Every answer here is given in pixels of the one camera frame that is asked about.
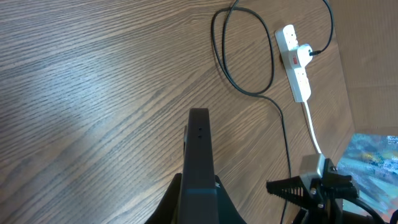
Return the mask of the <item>dark blue Galaxy smartphone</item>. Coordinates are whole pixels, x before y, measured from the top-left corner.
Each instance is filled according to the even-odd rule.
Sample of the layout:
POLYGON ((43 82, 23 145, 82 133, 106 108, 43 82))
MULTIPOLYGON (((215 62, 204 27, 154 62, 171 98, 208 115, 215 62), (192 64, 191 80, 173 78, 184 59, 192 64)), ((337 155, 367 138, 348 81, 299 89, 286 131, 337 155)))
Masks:
POLYGON ((178 223, 218 223, 209 111, 189 111, 184 136, 183 172, 178 202, 178 223))

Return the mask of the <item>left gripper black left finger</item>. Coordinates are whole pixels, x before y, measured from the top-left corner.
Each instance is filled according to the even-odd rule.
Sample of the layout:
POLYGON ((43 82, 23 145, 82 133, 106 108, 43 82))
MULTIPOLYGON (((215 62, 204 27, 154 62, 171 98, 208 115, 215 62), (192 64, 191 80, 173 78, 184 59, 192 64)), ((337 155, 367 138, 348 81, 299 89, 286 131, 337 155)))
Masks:
POLYGON ((181 173, 174 175, 157 208, 145 224, 174 224, 177 222, 181 180, 181 173))

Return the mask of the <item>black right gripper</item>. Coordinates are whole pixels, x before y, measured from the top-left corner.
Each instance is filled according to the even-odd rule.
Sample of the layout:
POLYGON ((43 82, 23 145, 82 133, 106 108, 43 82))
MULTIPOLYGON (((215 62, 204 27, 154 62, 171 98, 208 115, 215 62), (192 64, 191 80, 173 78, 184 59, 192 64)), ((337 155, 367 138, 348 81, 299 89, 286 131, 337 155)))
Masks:
POLYGON ((300 207, 293 224, 358 222, 358 214, 343 210, 346 196, 358 198, 353 178, 339 174, 331 159, 321 162, 320 171, 267 182, 267 191, 300 207))

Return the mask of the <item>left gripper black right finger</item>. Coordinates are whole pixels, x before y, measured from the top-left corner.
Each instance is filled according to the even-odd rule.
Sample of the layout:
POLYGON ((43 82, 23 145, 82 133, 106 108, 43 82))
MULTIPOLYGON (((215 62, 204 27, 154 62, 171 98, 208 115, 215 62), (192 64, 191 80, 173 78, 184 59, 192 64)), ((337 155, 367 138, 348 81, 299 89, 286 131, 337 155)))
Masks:
POLYGON ((219 224, 246 224, 217 175, 215 176, 215 183, 219 224))

